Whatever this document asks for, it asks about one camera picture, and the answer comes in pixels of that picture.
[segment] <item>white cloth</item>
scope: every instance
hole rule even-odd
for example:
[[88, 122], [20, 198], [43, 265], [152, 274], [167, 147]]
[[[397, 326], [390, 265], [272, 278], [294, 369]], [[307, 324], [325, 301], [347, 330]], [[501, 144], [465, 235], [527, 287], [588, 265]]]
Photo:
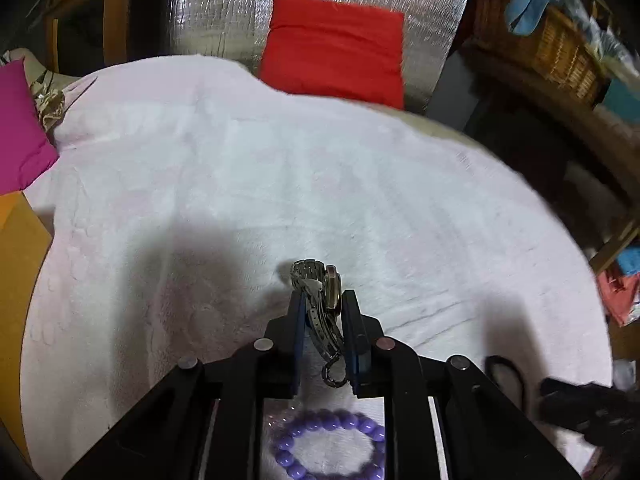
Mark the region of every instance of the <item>white cloth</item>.
[[[22, 352], [36, 471], [59, 479], [181, 355], [216, 360], [261, 336], [299, 258], [336, 265], [363, 313], [422, 355], [501, 354], [531, 388], [609, 384], [593, 276], [562, 224], [501, 162], [417, 122], [434, 136], [211, 57], [98, 72], [26, 192], [55, 229]], [[321, 385], [312, 348], [305, 359], [293, 407], [351, 406], [348, 388]], [[382, 421], [379, 403], [358, 409]], [[267, 422], [283, 413], [270, 403]], [[301, 442], [303, 463], [352, 472], [367, 444], [337, 433]], [[559, 444], [584, 464], [576, 438]]]

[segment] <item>black cord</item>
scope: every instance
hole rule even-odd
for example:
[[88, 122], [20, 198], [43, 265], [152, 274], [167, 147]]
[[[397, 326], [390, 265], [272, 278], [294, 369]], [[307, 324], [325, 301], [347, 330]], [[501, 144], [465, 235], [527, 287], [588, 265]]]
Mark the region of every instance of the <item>black cord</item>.
[[524, 377], [518, 367], [513, 364], [513, 362], [506, 357], [502, 357], [500, 355], [490, 355], [484, 359], [484, 373], [486, 374], [491, 381], [498, 386], [498, 388], [502, 389], [500, 383], [495, 378], [495, 367], [496, 366], [504, 366], [511, 370], [516, 376], [517, 381], [520, 383], [520, 406], [519, 409], [522, 413], [527, 415], [529, 412], [529, 399], [527, 399], [527, 385], [524, 381]]

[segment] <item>screw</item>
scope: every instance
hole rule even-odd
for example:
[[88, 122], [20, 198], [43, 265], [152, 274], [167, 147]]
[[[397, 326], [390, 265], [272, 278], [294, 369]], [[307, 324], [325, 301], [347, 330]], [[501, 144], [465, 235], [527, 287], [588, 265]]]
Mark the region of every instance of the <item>screw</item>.
[[390, 337], [379, 337], [376, 346], [381, 350], [393, 350], [396, 347], [396, 342]]
[[457, 368], [458, 370], [466, 370], [471, 364], [471, 361], [469, 361], [469, 359], [467, 359], [463, 355], [452, 355], [449, 358], [449, 362], [451, 363], [451, 366]]
[[273, 348], [273, 341], [268, 337], [261, 337], [260, 339], [255, 340], [254, 348], [260, 352], [266, 352]]
[[191, 370], [196, 364], [198, 364], [198, 358], [193, 355], [185, 355], [178, 359], [178, 366], [182, 370]]

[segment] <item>purple beaded bracelet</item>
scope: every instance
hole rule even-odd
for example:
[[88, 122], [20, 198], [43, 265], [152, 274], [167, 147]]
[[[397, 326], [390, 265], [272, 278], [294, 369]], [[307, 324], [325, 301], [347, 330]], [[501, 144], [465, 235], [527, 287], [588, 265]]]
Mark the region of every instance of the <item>purple beaded bracelet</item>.
[[285, 432], [275, 442], [275, 459], [293, 480], [316, 480], [316, 475], [309, 473], [306, 468], [291, 453], [294, 438], [304, 435], [307, 431], [318, 431], [324, 428], [327, 431], [335, 431], [338, 428], [345, 430], [359, 430], [373, 441], [372, 459], [365, 465], [359, 474], [355, 476], [336, 476], [332, 479], [340, 480], [383, 480], [385, 477], [385, 428], [379, 426], [374, 420], [364, 415], [355, 415], [347, 410], [329, 412], [306, 412], [300, 418], [290, 423]]

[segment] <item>yellow box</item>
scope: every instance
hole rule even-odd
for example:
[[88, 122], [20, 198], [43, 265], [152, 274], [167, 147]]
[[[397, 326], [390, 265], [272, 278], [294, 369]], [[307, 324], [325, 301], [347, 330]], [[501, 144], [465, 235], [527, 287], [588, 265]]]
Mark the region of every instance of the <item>yellow box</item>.
[[31, 294], [51, 235], [21, 192], [0, 196], [0, 419], [25, 458], [20, 355]]

